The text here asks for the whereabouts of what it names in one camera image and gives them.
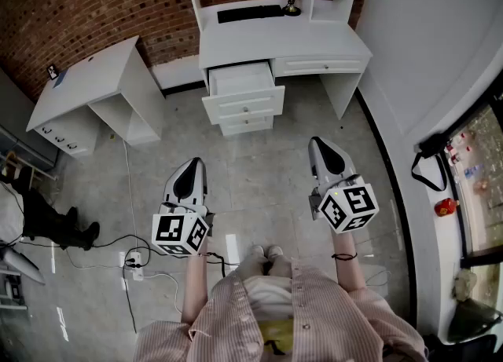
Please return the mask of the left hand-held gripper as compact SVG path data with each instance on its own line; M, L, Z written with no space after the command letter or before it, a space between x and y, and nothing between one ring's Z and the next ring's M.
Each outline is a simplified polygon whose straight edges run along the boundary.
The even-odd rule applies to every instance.
M152 244L172 256L202 253L212 237L214 214L205 205L206 166L196 157L183 163L168 179L159 212L152 216Z

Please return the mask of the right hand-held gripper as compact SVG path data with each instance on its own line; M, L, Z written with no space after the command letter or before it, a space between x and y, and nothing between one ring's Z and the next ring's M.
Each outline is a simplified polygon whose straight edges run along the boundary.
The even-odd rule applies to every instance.
M325 219L335 234L364 228L380 211L372 185L359 174L351 175L351 158L328 139L312 137L308 154L312 175L319 184L309 196L313 219ZM337 176L349 177L330 182Z

